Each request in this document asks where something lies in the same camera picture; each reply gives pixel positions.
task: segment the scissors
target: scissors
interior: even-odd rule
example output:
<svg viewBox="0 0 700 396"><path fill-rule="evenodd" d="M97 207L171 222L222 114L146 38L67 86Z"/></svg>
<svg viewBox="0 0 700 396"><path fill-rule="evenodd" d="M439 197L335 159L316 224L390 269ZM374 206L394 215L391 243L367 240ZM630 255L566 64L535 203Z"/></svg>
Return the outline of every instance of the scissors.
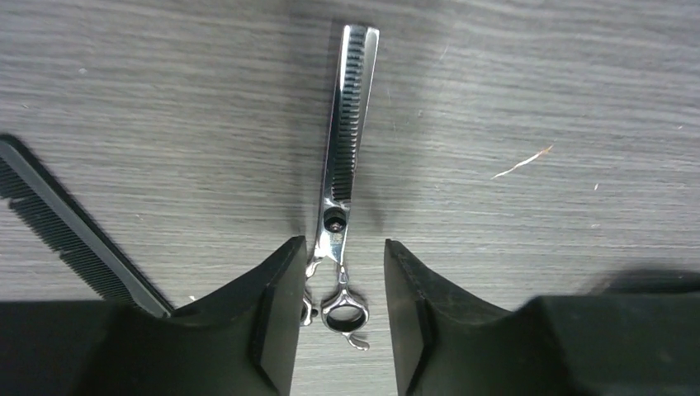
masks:
<svg viewBox="0 0 700 396"><path fill-rule="evenodd" d="M354 333L367 323L370 312L348 288L348 266L344 261L344 253L357 151L367 114L378 41L379 31L375 28L358 25L347 25L343 28L321 182L314 254L306 266L308 280L324 259L335 262L338 276L336 295L322 302L321 319L327 328L343 335L350 345L361 351L366 351L370 346L367 342L357 339ZM350 319L333 315L333 312L348 309L355 311ZM318 313L307 288L304 293L301 325L310 325Z"/></svg>

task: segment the thinning scissors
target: thinning scissors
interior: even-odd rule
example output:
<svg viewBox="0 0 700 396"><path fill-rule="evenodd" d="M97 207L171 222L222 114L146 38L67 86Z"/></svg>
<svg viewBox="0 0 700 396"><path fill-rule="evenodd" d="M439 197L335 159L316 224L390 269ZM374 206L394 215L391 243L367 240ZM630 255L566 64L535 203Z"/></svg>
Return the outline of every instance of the thinning scissors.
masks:
<svg viewBox="0 0 700 396"><path fill-rule="evenodd" d="M321 304L321 319L327 328L342 334L351 345L363 351L369 349L369 344L357 339L354 333L367 323L370 313L348 288L344 253L357 152L367 114L378 41L379 31L375 28L357 25L343 28L314 254L306 267L308 280L325 258L336 263L337 294ZM350 319L339 318L333 315L333 312L339 312L338 309L353 309L356 312ZM301 325L311 324L314 313L318 311L307 288Z"/></svg>

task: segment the scissor blade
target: scissor blade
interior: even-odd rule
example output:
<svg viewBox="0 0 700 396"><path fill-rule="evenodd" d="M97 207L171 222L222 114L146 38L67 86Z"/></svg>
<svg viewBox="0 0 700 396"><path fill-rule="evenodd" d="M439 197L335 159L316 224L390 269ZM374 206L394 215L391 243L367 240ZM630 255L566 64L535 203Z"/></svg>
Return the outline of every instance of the scissor blade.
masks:
<svg viewBox="0 0 700 396"><path fill-rule="evenodd" d="M348 204L352 199L378 40L379 31L371 27L348 25L343 29L326 156L329 180L324 186L330 183L326 198L337 204Z"/></svg>
<svg viewBox="0 0 700 396"><path fill-rule="evenodd" d="M378 41L379 31L375 28L358 25L343 28L316 246L307 268L308 276L314 274L319 259L328 257L337 263L343 261L357 152L367 114Z"/></svg>

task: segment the black comb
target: black comb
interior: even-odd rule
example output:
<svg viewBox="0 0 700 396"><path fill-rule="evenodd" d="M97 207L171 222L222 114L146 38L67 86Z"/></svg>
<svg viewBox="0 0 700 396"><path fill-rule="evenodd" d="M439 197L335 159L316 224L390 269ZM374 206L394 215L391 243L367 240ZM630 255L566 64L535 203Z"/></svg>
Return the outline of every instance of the black comb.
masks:
<svg viewBox="0 0 700 396"><path fill-rule="evenodd" d="M103 299L157 317L174 307L16 137L0 134L0 198Z"/></svg>

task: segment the wooden table surface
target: wooden table surface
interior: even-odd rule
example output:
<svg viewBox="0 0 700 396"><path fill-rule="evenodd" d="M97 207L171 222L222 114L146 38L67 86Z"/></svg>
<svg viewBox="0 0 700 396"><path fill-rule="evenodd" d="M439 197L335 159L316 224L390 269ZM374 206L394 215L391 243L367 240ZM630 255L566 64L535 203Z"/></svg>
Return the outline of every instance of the wooden table surface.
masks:
<svg viewBox="0 0 700 396"><path fill-rule="evenodd" d="M0 130L187 304L313 236L343 22L381 30L347 253L371 350L303 328L293 394L396 393L385 238L509 309L698 267L694 0L5 0ZM5 207L0 298L94 298Z"/></svg>

